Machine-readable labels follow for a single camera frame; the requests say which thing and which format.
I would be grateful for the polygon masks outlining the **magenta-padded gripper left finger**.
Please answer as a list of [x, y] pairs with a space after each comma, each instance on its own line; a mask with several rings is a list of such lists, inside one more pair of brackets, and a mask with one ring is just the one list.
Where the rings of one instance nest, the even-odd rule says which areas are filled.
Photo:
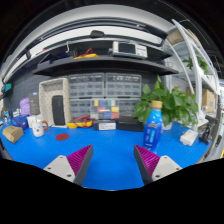
[[44, 170], [81, 186], [92, 156], [93, 145], [88, 145], [69, 156], [59, 155]]

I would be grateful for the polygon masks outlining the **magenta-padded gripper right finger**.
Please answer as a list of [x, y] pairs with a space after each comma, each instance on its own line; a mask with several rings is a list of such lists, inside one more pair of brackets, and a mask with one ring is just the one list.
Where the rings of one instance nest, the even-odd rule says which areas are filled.
[[169, 156], [159, 157], [138, 145], [134, 146], [134, 156], [145, 185], [181, 170], [181, 167]]

